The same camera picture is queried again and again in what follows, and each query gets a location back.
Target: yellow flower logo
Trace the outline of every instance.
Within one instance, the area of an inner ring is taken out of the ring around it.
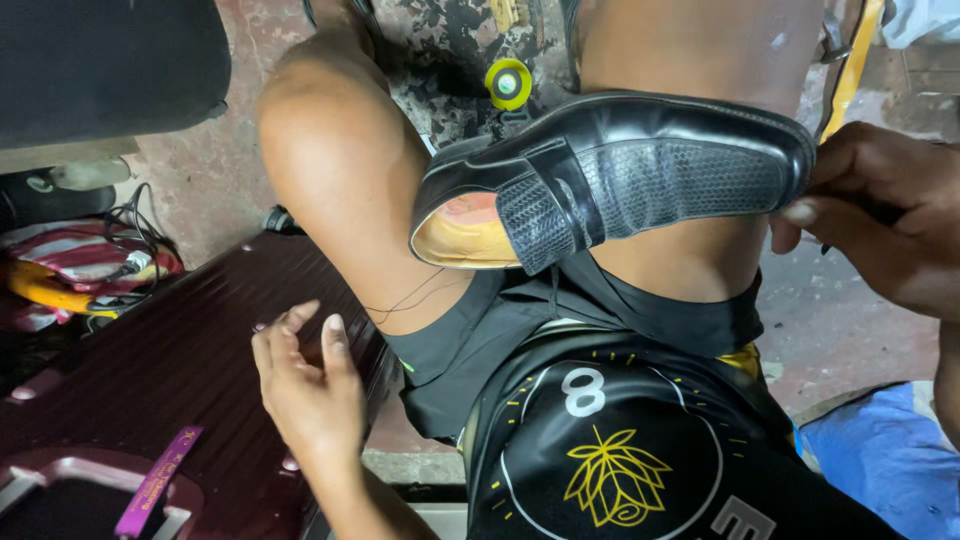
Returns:
[[[664,489],[660,473],[673,469],[646,451],[626,446],[636,430],[614,433],[606,441],[596,426],[593,432],[599,446],[580,446],[567,453],[584,463],[566,487],[564,501],[576,497],[581,510],[590,509],[598,528],[607,523],[633,527],[643,523],[650,512],[663,512],[657,491]]]

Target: leg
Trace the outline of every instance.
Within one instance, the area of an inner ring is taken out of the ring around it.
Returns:
[[[286,53],[257,104],[261,152],[280,201],[387,334],[443,315],[473,273],[416,260],[414,197],[430,160],[371,60],[349,0],[313,0],[316,35]]]
[[[610,88],[734,101],[796,113],[824,0],[585,0],[584,91]],[[756,276],[766,216],[687,221],[590,250],[647,292],[721,302]]]

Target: black leather loafer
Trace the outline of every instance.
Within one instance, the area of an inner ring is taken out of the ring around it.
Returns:
[[[608,239],[783,209],[804,192],[814,161],[806,129],[765,110],[591,94],[511,138],[439,152],[417,195],[410,248],[439,266],[533,275]]]

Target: white plastic bag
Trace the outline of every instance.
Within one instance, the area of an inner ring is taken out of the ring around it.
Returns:
[[[882,34],[891,49],[924,36],[929,43],[960,43],[960,0],[897,0],[897,16]]]

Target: purple strap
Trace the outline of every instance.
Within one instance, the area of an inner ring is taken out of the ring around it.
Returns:
[[[154,468],[143,479],[143,483],[136,489],[133,500],[127,506],[113,534],[126,538],[136,538],[140,535],[143,526],[147,524],[150,512],[154,509],[156,500],[160,498],[170,477],[177,471],[177,467],[180,467],[183,457],[190,452],[190,447],[197,441],[197,437],[203,430],[200,426],[187,426],[180,430],[177,438],[170,443],[160,459],[154,463]]]

